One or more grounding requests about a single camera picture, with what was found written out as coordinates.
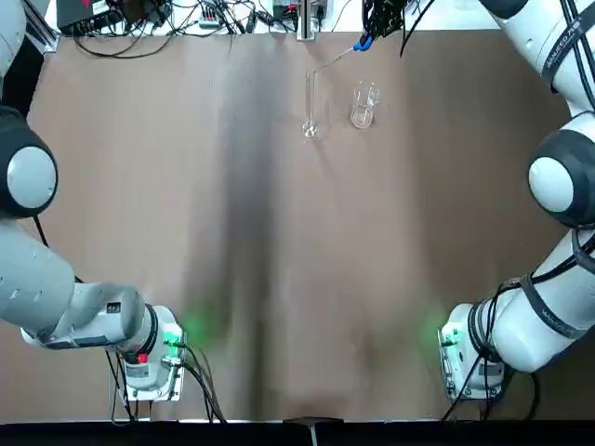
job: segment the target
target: black cable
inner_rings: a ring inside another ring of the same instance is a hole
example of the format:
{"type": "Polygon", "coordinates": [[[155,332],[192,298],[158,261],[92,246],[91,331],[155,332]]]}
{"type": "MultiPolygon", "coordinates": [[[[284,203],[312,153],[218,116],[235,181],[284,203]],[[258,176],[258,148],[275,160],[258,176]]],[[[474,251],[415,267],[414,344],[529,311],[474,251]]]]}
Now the black cable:
{"type": "Polygon", "coordinates": [[[341,16],[343,15],[343,11],[345,10],[345,8],[347,7],[347,5],[351,3],[351,0],[347,0],[347,2],[345,2],[345,5],[343,5],[343,7],[341,8],[341,11],[338,13],[338,17],[337,20],[335,21],[335,24],[333,25],[333,29],[331,30],[331,33],[335,32],[335,28],[338,25],[338,21],[341,20],[341,16]]]}
{"type": "Polygon", "coordinates": [[[130,422],[134,421],[135,417],[132,416],[132,411],[130,410],[130,403],[128,404],[124,404],[124,408],[126,409],[126,413],[128,414],[128,419],[130,420],[128,423],[124,423],[124,424],[117,424],[114,420],[114,414],[115,414],[115,399],[116,399],[116,395],[117,395],[117,390],[120,389],[120,383],[118,381],[118,370],[119,369],[114,369],[113,368],[113,363],[112,363],[112,357],[110,356],[110,353],[108,353],[107,350],[103,350],[105,352],[105,356],[108,359],[108,363],[110,364],[110,370],[112,371],[112,377],[113,377],[113,397],[112,397],[112,423],[114,423],[117,426],[125,426],[127,424],[129,424],[130,422]]]}
{"type": "MultiPolygon", "coordinates": [[[[128,55],[125,55],[124,54],[127,51],[129,51],[132,47],[134,47],[139,42],[140,37],[144,34],[145,28],[146,28],[146,24],[147,24],[146,18],[145,18],[145,20],[143,20],[142,29],[140,30],[140,33],[137,36],[137,38],[134,40],[134,42],[130,46],[128,46],[128,47],[126,47],[126,48],[124,48],[124,49],[122,49],[120,51],[117,51],[115,53],[101,53],[101,52],[98,52],[98,51],[95,51],[95,50],[91,50],[91,49],[89,49],[89,48],[87,48],[86,46],[83,45],[83,43],[81,42],[81,40],[80,40],[79,37],[74,37],[74,42],[84,52],[86,52],[87,54],[89,54],[91,56],[95,56],[97,58],[104,58],[104,59],[127,59],[127,60],[130,60],[130,59],[142,59],[142,58],[146,58],[146,57],[149,57],[149,56],[153,56],[153,55],[159,53],[160,51],[162,51],[171,42],[171,40],[176,35],[185,35],[186,34],[185,33],[185,30],[188,29],[190,26],[192,26],[192,25],[194,25],[195,23],[198,22],[198,20],[196,20],[196,21],[193,21],[193,22],[186,23],[186,22],[188,22],[190,20],[190,17],[194,13],[194,11],[198,7],[200,7],[201,5],[202,5],[202,2],[199,1],[194,6],[192,6],[192,10],[191,10],[190,14],[188,14],[188,16],[186,17],[186,19],[184,19],[182,21],[182,23],[180,24],[180,26],[177,27],[177,28],[175,28],[174,27],[174,24],[171,23],[171,22],[169,22],[169,20],[168,20],[170,26],[172,26],[172,30],[169,33],[166,34],[167,39],[157,49],[154,49],[153,51],[150,51],[148,53],[135,54],[135,55],[131,55],[131,56],[128,56],[128,55]]],[[[219,29],[216,29],[212,33],[203,34],[203,35],[200,35],[199,34],[197,36],[199,36],[199,37],[208,37],[208,36],[210,36],[210,35],[218,32],[218,31],[220,31],[220,28],[219,29]]],[[[150,35],[152,35],[153,32],[154,32],[154,24],[153,24],[153,28],[152,28],[152,31],[151,31],[151,34],[150,35]]]]}
{"type": "MultiPolygon", "coordinates": [[[[589,237],[589,239],[585,242],[584,245],[582,245],[581,248],[583,249],[583,251],[585,251],[588,254],[590,254],[593,251],[593,249],[595,249],[595,233],[593,233],[593,235],[591,235],[589,237]]],[[[576,265],[575,256],[574,256],[574,254],[572,254],[572,255],[568,256],[566,259],[564,259],[563,262],[561,262],[556,267],[551,269],[550,271],[545,272],[541,275],[532,277],[532,281],[534,284],[546,282],[548,280],[551,280],[551,279],[554,279],[555,277],[560,276],[561,274],[568,271],[575,265],[576,265]]],[[[496,322],[496,306],[497,306],[498,297],[500,295],[502,295],[503,293],[506,293],[509,290],[518,289],[520,287],[521,287],[521,285],[518,282],[514,282],[514,283],[507,282],[506,284],[500,283],[498,285],[498,288],[497,288],[494,296],[492,297],[492,302],[490,302],[490,307],[488,308],[488,324],[486,327],[486,340],[489,338],[490,334],[494,330],[494,324],[496,322]]],[[[484,348],[482,348],[482,351],[480,351],[480,354],[478,355],[476,361],[474,362],[471,369],[469,370],[469,373],[465,379],[463,387],[460,389],[455,401],[451,404],[450,408],[448,409],[446,414],[443,416],[443,418],[442,418],[443,420],[448,419],[448,417],[450,416],[452,411],[455,409],[455,407],[460,402],[460,399],[463,396],[465,387],[467,386],[467,383],[469,382],[469,380],[475,370],[475,367],[477,367],[477,364],[479,363],[480,359],[484,356],[483,353],[484,353],[484,348]]],[[[487,416],[489,416],[489,413],[491,412],[491,409],[492,409],[490,402],[489,402],[489,394],[488,394],[488,388],[487,388],[487,373],[486,373],[487,361],[484,362],[484,367],[485,367],[484,368],[484,379],[485,379],[485,389],[486,389],[486,397],[487,398],[486,398],[486,408],[485,408],[485,413],[483,414],[483,419],[486,419],[487,416]]],[[[532,404],[532,407],[535,405],[535,408],[532,411],[533,411],[533,416],[535,416],[536,406],[538,406],[539,402],[540,402],[540,395],[539,395],[539,385],[537,383],[536,376],[532,377],[532,378],[534,379],[534,387],[535,387],[534,403],[532,404]]]]}
{"type": "Polygon", "coordinates": [[[471,370],[467,374],[467,378],[465,379],[465,382],[463,383],[463,386],[462,386],[460,392],[458,392],[458,395],[456,396],[456,399],[450,405],[450,407],[448,408],[448,411],[446,411],[446,413],[443,415],[441,421],[446,421],[448,419],[448,417],[450,416],[450,414],[455,409],[455,407],[458,405],[458,402],[461,400],[461,397],[463,396],[463,391],[464,391],[465,387],[467,386],[469,380],[471,379],[471,375],[473,374],[473,371],[475,370],[475,367],[477,367],[477,364],[479,364],[481,358],[482,358],[482,355],[478,355],[477,356],[477,359],[475,360],[475,362],[473,363],[473,365],[471,365],[471,370]]]}
{"type": "MultiPolygon", "coordinates": [[[[573,15],[573,19],[578,17],[578,10],[576,9],[576,2],[575,0],[568,0],[568,6],[570,7],[570,12],[573,15]]],[[[585,49],[585,55],[587,56],[587,63],[588,67],[591,71],[591,78],[595,81],[595,58],[593,58],[593,52],[591,51],[590,44],[588,43],[588,38],[586,35],[582,34],[580,36],[580,42],[583,44],[583,49],[585,49]]]]}
{"type": "MultiPolygon", "coordinates": [[[[566,20],[566,25],[570,26],[573,21],[573,16],[571,14],[571,7],[568,6],[568,4],[566,3],[565,0],[560,0],[560,5],[562,6],[562,12],[563,12],[564,18],[566,20]]],[[[580,41],[583,44],[584,48],[588,47],[588,41],[586,42],[586,45],[585,45],[586,40],[587,40],[587,37],[585,35],[582,35],[580,38],[580,41]]],[[[593,91],[591,90],[590,83],[588,82],[588,79],[587,79],[587,74],[585,72],[585,67],[583,66],[583,59],[581,57],[581,53],[580,53],[580,49],[578,48],[578,44],[573,45],[573,50],[575,53],[576,67],[578,69],[578,74],[580,77],[581,85],[585,89],[585,93],[587,94],[588,102],[589,102],[591,108],[595,111],[595,97],[593,97],[593,91]]],[[[593,62],[593,60],[592,60],[593,59],[592,54],[590,54],[590,52],[587,50],[586,50],[586,52],[587,52],[587,61],[589,63],[589,67],[591,68],[591,75],[593,75],[594,70],[595,70],[593,65],[595,65],[595,62],[593,62]]]]}
{"type": "MultiPolygon", "coordinates": [[[[188,372],[190,372],[190,374],[194,377],[194,379],[198,382],[199,386],[205,390],[206,386],[205,386],[205,381],[203,379],[203,377],[201,375],[199,375],[193,367],[190,366],[190,364],[183,362],[182,363],[182,367],[184,367],[188,372]]],[[[217,417],[217,419],[221,422],[221,423],[227,423],[227,421],[225,420],[225,418],[223,417],[223,415],[220,413],[220,411],[218,411],[215,408],[215,405],[213,403],[213,400],[211,398],[211,395],[208,393],[208,391],[204,391],[204,394],[206,396],[206,399],[208,401],[208,404],[211,406],[211,408],[213,408],[215,410],[215,416],[217,417]]]]}
{"type": "MultiPolygon", "coordinates": [[[[44,228],[41,226],[41,220],[39,219],[39,216],[34,216],[33,221],[35,222],[35,226],[37,227],[37,233],[39,233],[39,238],[41,239],[41,243],[43,243],[46,246],[46,248],[51,249],[49,247],[49,243],[47,242],[46,233],[44,232],[44,228]]],[[[74,275],[74,281],[77,283],[83,283],[83,281],[81,281],[79,279],[79,277],[76,275],[74,275]]]]}
{"type": "Polygon", "coordinates": [[[192,358],[194,359],[194,363],[196,364],[196,368],[198,369],[198,374],[206,378],[208,390],[210,391],[210,397],[212,400],[213,412],[218,416],[219,419],[223,419],[223,412],[221,411],[221,407],[219,406],[217,392],[215,391],[215,384],[213,382],[213,371],[211,370],[211,365],[208,362],[208,358],[206,357],[205,353],[199,348],[199,352],[203,358],[203,361],[205,362],[205,370],[196,358],[196,355],[194,354],[192,348],[185,344],[183,344],[182,346],[186,348],[188,351],[190,351],[192,358]]]}
{"type": "Polygon", "coordinates": [[[411,35],[413,34],[413,32],[416,30],[417,25],[421,22],[423,17],[426,15],[426,12],[428,12],[428,9],[430,9],[430,7],[434,4],[435,1],[436,0],[429,0],[428,4],[419,13],[419,16],[417,17],[416,21],[414,22],[413,26],[411,27],[411,30],[409,30],[409,33],[407,34],[407,36],[403,39],[403,42],[401,43],[401,51],[399,52],[400,57],[403,56],[403,52],[405,51],[405,46],[407,45],[407,42],[409,42],[409,39],[411,38],[411,35]]]}
{"type": "MultiPolygon", "coordinates": [[[[192,351],[191,348],[184,346],[184,348],[188,349],[188,351],[190,351],[192,358],[194,359],[194,363],[196,364],[196,368],[198,369],[198,374],[201,375],[201,377],[203,377],[203,371],[201,368],[201,364],[198,362],[198,360],[196,359],[196,355],[194,354],[194,352],[192,351]]],[[[209,404],[208,404],[208,397],[206,396],[206,387],[204,387],[203,385],[201,385],[201,388],[203,390],[203,400],[205,402],[205,411],[206,411],[206,416],[208,418],[209,423],[213,423],[213,415],[214,415],[214,411],[210,408],[209,404]]]]}
{"type": "Polygon", "coordinates": [[[531,374],[531,380],[533,381],[533,401],[531,402],[531,408],[529,412],[524,417],[525,421],[531,421],[536,417],[537,408],[539,407],[539,403],[541,402],[541,389],[539,388],[539,380],[537,379],[537,374],[531,374]]]}

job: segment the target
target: glass cup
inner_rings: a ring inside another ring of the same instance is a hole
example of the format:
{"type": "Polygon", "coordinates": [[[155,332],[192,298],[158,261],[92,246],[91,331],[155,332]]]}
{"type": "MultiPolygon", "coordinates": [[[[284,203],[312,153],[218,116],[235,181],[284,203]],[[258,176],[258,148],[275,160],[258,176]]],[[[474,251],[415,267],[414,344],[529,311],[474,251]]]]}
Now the glass cup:
{"type": "Polygon", "coordinates": [[[353,103],[351,104],[351,123],[356,128],[368,128],[374,120],[374,108],[380,99],[380,92],[374,83],[366,84],[364,81],[353,90],[353,103]]]}

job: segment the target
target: brown tabletop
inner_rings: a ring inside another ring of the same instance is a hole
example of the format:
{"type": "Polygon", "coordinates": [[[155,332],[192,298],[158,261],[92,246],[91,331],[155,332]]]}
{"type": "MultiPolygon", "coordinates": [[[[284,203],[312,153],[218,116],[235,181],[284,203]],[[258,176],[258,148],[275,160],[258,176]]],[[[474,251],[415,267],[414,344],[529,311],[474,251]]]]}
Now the brown tabletop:
{"type": "MultiPolygon", "coordinates": [[[[306,140],[304,72],[356,38],[184,37],[136,60],[63,39],[47,58],[29,117],[59,163],[47,238],[84,280],[170,306],[229,418],[441,416],[436,329],[563,234],[526,169],[567,110],[499,32],[416,33],[402,59],[399,36],[348,55],[320,76],[323,131],[306,140]],[[360,80],[380,89],[367,130],[349,121],[360,80]]],[[[100,349],[43,351],[0,330],[1,421],[109,417],[100,349]]],[[[540,373],[539,416],[593,415],[579,344],[540,373]]],[[[495,417],[522,416],[531,392],[516,378],[495,417]]],[[[204,417],[195,383],[153,415],[204,417]]]]}

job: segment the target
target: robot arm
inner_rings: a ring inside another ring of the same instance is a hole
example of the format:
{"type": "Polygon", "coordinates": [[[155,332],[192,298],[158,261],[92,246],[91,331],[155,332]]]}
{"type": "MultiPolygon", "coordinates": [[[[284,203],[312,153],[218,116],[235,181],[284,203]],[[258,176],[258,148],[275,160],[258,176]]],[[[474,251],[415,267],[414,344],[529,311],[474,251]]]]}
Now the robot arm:
{"type": "Polygon", "coordinates": [[[77,283],[73,269],[29,236],[17,218],[37,216],[56,195],[58,169],[45,143],[12,109],[0,107],[0,319],[51,349],[103,347],[125,360],[135,400],[178,400],[184,333],[165,307],[137,289],[77,283]]]}
{"type": "Polygon", "coordinates": [[[533,274],[507,282],[507,291],[492,299],[454,308],[438,333],[452,401],[497,398],[505,365],[532,373],[595,323],[595,63],[589,49],[595,2],[480,1],[568,103],[573,119],[537,148],[528,183],[541,208],[572,229],[533,274]]]}

